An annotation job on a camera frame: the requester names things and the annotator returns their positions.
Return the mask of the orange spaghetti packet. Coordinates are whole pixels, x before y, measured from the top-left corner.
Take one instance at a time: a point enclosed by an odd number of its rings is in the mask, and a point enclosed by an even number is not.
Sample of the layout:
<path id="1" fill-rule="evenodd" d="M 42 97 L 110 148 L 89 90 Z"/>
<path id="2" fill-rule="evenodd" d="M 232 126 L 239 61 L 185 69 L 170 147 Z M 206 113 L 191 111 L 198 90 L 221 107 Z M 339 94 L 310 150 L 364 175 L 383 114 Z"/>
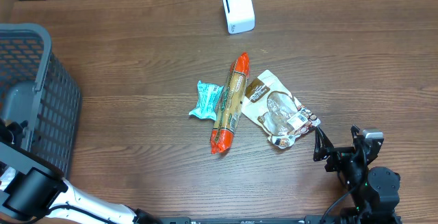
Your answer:
<path id="1" fill-rule="evenodd" d="M 217 119 L 210 137 L 212 154 L 223 153 L 232 145 L 242 113 L 249 73 L 250 59 L 247 52 L 243 52 L 232 63 L 220 96 L 216 110 Z"/>

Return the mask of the teal snack packet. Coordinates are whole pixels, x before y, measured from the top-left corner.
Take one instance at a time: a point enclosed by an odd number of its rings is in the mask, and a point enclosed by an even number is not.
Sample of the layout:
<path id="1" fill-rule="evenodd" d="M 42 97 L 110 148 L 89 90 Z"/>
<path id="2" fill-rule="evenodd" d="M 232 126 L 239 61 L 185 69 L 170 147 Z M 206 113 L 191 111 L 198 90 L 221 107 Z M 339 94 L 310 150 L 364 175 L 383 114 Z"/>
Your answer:
<path id="1" fill-rule="evenodd" d="M 201 80 L 197 83 L 198 101 L 196 107 L 189 112 L 190 116 L 199 119 L 217 119 L 216 105 L 222 94 L 224 86 L 211 83 L 204 83 Z"/>

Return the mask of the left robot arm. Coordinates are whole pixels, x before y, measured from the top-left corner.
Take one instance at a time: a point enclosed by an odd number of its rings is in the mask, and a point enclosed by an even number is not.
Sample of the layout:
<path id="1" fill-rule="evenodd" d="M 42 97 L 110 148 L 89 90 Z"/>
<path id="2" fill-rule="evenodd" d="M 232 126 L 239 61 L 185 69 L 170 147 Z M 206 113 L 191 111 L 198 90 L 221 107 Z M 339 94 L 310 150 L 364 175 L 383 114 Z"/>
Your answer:
<path id="1" fill-rule="evenodd" d="M 123 204 L 109 203 L 75 188 L 53 164 L 17 146 L 27 126 L 1 122 L 1 213 L 17 223 L 44 217 L 77 223 L 161 223 Z"/>

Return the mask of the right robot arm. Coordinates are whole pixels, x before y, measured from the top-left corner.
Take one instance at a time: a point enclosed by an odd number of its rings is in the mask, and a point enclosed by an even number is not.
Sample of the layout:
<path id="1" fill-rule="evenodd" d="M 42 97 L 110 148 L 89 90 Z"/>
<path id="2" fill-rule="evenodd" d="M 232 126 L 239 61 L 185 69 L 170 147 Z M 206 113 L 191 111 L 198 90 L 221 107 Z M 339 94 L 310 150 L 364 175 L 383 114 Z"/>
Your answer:
<path id="1" fill-rule="evenodd" d="M 315 129 L 313 160 L 324 160 L 326 172 L 336 172 L 347 190 L 332 203 L 319 223 L 401 223 L 395 208 L 400 202 L 401 177 L 383 166 L 370 168 L 384 142 L 376 128 L 353 125 L 352 146 L 335 147 L 320 127 Z"/>

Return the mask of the cream brown nut bag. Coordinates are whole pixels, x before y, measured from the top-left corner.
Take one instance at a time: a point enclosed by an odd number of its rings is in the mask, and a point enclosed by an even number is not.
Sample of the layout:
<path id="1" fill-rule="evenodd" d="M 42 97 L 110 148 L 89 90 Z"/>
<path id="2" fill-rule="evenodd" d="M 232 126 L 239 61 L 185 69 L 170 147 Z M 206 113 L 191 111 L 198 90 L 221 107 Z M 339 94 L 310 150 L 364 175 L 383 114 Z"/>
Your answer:
<path id="1" fill-rule="evenodd" d="M 246 88 L 242 113 L 280 149 L 314 130 L 320 119 L 306 108 L 271 71 L 266 70 Z"/>

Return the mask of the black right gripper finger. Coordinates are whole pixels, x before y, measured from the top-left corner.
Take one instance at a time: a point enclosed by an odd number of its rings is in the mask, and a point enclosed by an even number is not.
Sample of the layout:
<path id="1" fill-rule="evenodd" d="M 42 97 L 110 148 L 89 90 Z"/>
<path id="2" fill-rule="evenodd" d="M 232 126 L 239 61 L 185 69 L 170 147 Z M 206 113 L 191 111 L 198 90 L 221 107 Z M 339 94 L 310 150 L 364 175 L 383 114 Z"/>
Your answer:
<path id="1" fill-rule="evenodd" d="M 315 162 L 327 159 L 333 150 L 334 146 L 323 132 L 323 130 L 317 126 L 315 128 L 315 147 L 313 153 L 313 160 Z"/>
<path id="2" fill-rule="evenodd" d="M 362 147 L 363 146 L 363 135 L 361 134 L 361 130 L 356 125 L 353 125 L 350 128 L 352 134 L 352 144 L 354 147 Z"/>

